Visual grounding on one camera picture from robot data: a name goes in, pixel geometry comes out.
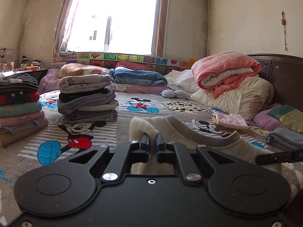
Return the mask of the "sheer curtain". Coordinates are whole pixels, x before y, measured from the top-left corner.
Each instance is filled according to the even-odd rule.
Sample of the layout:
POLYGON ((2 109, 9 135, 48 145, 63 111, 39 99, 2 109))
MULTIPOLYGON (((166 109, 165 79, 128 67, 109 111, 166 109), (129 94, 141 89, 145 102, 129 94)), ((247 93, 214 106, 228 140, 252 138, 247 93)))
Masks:
POLYGON ((71 34, 74 15, 77 10, 78 0, 63 0, 60 7, 60 16, 55 27, 52 64, 62 64, 66 56, 73 54, 67 50, 67 44, 71 34))

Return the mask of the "Mickey Mouse bed blanket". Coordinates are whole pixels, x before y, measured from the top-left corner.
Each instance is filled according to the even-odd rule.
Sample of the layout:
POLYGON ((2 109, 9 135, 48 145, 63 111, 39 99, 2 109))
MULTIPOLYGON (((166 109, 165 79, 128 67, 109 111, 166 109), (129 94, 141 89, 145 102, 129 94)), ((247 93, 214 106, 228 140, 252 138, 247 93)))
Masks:
POLYGON ((1 147, 1 224, 7 225, 19 213, 19 207, 14 200, 13 186, 20 175, 42 165, 37 155, 40 145, 44 142, 53 146, 50 149, 50 158, 57 147, 63 148, 75 144, 76 135, 89 147, 108 145, 116 148, 117 145, 128 139, 128 129, 134 116, 157 117, 172 115, 185 123, 194 131, 209 137, 226 137, 229 130, 215 128, 212 122, 212 109, 192 100, 165 99, 158 95, 129 94, 118 92, 119 106, 118 120, 107 122, 99 127, 96 122, 90 124, 66 124, 61 128, 62 115, 57 110, 56 100, 58 91, 41 95, 40 101, 45 112, 45 119, 49 124, 25 138, 1 147))

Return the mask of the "grey folded towel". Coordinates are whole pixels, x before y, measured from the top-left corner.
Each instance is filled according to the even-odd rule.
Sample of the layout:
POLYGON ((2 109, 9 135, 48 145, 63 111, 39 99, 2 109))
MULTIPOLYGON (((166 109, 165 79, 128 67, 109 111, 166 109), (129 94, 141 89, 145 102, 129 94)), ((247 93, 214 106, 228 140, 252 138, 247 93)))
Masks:
POLYGON ((283 128, 275 129, 267 134, 265 143, 283 151, 302 149, 302 135, 283 128))

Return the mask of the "cluttered dark desk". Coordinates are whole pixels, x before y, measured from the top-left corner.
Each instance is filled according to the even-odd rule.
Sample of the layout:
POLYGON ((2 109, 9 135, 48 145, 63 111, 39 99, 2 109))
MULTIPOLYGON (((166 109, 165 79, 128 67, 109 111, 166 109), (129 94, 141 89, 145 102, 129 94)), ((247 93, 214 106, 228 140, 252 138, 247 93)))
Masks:
POLYGON ((47 74, 48 69, 44 68, 43 63, 37 59, 22 56, 21 61, 12 60, 13 50, 1 49, 1 78, 8 79, 29 74, 38 82, 47 74))

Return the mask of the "window with wooden frame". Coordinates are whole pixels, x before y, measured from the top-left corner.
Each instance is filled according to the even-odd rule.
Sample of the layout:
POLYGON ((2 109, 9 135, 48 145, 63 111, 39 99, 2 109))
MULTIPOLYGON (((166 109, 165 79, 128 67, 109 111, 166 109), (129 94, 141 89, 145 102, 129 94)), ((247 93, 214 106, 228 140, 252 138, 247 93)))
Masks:
POLYGON ((62 51, 164 55, 169 0, 68 0, 62 51))

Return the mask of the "pink folded quilt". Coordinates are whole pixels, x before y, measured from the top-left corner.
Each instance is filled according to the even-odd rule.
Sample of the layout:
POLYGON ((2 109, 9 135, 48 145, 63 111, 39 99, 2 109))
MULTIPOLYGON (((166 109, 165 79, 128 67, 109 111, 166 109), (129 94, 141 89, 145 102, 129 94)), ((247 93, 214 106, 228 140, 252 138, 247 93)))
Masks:
POLYGON ((196 85, 209 90, 214 99, 225 91, 236 89, 246 77, 257 75, 261 64, 238 52, 224 52, 196 61, 192 67, 196 85))

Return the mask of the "wall hanging ornament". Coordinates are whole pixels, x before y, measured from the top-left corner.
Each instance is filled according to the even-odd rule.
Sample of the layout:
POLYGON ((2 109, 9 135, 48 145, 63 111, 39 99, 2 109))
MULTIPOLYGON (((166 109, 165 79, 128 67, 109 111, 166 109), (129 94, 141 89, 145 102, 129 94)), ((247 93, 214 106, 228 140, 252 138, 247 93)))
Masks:
POLYGON ((287 51, 286 17, 284 11, 281 12, 281 24, 283 26, 284 51, 287 51))

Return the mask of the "blue folded blanket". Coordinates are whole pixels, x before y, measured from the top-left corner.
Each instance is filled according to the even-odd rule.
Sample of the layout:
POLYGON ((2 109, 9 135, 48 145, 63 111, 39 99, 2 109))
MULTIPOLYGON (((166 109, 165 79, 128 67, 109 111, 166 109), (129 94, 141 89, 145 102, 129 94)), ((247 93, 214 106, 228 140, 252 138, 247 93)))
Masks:
POLYGON ((125 67, 117 67, 109 71, 112 81, 116 84, 150 87, 167 85, 166 78, 162 74, 154 71, 131 70, 125 67))

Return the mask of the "dark wooden headboard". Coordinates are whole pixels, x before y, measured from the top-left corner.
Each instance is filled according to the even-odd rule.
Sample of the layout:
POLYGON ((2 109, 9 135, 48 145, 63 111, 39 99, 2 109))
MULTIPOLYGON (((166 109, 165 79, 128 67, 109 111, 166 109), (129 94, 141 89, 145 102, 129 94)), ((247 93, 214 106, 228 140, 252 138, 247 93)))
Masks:
POLYGON ((248 56, 261 64, 259 76, 270 82, 274 88, 271 104, 290 105, 302 111, 302 58, 271 53, 256 53, 248 56))

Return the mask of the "green yellow pillow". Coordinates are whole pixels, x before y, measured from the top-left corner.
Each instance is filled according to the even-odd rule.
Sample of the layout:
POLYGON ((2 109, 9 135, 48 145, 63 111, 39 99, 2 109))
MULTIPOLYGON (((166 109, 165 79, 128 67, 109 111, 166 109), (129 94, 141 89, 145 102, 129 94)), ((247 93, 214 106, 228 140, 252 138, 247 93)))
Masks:
POLYGON ((267 115, 277 119, 290 130, 297 133, 302 133, 303 112, 291 107, 290 105, 283 105, 278 108, 274 108, 268 112, 267 115))

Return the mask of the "light blue plush toy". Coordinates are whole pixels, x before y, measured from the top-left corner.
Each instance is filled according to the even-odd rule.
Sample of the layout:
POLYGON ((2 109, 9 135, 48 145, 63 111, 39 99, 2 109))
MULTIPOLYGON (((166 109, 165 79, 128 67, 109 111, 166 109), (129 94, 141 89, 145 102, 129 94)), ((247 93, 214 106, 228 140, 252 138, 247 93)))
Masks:
POLYGON ((169 99, 173 99, 173 98, 182 98, 182 99, 189 99, 190 95, 182 90, 164 90, 161 93, 161 96, 164 98, 169 98, 169 99))

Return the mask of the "white quilted garment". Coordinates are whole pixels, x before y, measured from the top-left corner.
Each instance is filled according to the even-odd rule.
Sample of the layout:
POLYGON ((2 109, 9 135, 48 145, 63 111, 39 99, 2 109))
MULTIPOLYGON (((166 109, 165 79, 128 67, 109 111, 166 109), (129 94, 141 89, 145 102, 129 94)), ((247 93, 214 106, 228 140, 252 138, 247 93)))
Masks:
POLYGON ((225 154, 255 163, 258 155, 270 154, 270 151, 259 148, 244 140, 237 132, 226 138, 215 138, 197 133, 173 116, 167 117, 134 117, 130 122, 129 139, 140 141, 143 134, 150 138, 150 158, 147 163, 136 163, 132 166, 133 174, 169 175, 173 174, 173 166, 156 162, 156 136, 162 134, 164 141, 175 141, 184 144, 188 149, 198 145, 207 145, 225 154))

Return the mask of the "cream white comforter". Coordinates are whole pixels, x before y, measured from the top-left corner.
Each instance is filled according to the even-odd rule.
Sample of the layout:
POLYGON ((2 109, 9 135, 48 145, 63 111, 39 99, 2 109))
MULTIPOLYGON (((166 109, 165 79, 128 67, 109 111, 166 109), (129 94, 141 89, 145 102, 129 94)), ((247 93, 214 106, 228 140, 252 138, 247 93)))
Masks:
POLYGON ((260 111, 266 109, 274 96, 274 87, 258 75, 246 77, 236 89, 226 91, 213 98, 210 90, 199 88, 190 69, 182 72, 172 70, 164 76, 168 86, 190 94, 190 99, 204 106, 218 109, 224 113, 237 113, 251 120, 260 111))

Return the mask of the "pink folded child garment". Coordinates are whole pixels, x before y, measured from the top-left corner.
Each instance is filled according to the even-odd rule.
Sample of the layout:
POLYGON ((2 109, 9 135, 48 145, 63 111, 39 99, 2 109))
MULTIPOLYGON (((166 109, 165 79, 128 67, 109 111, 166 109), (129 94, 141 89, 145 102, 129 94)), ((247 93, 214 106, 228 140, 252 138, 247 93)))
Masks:
POLYGON ((249 129, 245 119, 240 114, 225 114, 213 110, 212 121, 216 128, 245 131, 249 129))

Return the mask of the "alphabet foam mat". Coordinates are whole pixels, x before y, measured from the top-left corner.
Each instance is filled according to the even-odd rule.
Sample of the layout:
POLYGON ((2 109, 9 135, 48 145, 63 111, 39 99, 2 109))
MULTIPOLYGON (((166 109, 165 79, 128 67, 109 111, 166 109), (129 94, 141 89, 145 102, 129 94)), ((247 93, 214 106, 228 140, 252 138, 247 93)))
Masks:
POLYGON ((192 58, 189 61, 179 61, 150 55, 120 53, 73 53, 66 57, 67 63, 80 63, 108 69, 115 68, 118 62, 141 64, 154 69, 162 75, 166 75, 172 70, 184 71, 190 69, 195 61, 192 58))

